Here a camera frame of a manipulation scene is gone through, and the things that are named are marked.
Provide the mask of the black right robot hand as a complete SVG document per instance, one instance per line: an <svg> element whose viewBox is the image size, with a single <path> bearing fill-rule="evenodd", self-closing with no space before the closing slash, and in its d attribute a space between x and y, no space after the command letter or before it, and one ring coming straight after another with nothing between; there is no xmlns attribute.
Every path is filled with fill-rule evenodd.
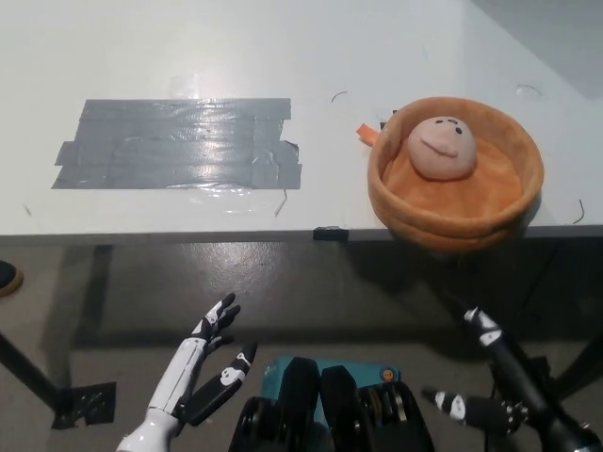
<svg viewBox="0 0 603 452"><path fill-rule="evenodd" d="M506 436L527 425L536 431L543 451L602 449L599 437L563 409L523 349L484 310L465 310L463 323L485 351L502 398L425 387L425 400L453 422L487 435Z"/></svg>

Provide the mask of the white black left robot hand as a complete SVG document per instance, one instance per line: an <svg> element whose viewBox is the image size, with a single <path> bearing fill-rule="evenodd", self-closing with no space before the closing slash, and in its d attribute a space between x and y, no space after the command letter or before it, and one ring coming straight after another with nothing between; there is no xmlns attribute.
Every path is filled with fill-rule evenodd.
<svg viewBox="0 0 603 452"><path fill-rule="evenodd" d="M230 293L218 301L181 342L155 388L144 419L121 440L119 451L169 451L186 425L199 426L240 389L253 366L256 343L246 345L216 376L195 388L205 359L232 341L221 331L240 312L233 304L235 299Z"/></svg>

